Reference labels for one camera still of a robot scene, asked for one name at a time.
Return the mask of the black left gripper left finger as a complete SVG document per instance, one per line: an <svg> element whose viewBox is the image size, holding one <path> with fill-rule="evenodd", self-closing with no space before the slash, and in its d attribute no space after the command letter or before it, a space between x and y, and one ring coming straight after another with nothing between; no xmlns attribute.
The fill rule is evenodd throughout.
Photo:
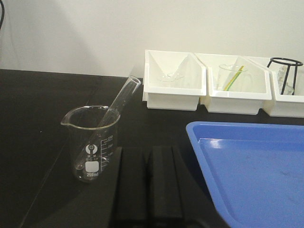
<svg viewBox="0 0 304 228"><path fill-rule="evenodd" d="M110 227L148 227L147 164L140 147L120 149L119 172Z"/></svg>

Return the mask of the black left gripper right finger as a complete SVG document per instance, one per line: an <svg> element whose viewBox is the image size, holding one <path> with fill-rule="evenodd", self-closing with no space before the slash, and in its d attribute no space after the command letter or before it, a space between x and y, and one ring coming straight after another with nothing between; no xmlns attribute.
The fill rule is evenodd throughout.
<svg viewBox="0 0 304 228"><path fill-rule="evenodd" d="M148 160L150 228L227 228L189 174L179 150L154 146Z"/></svg>

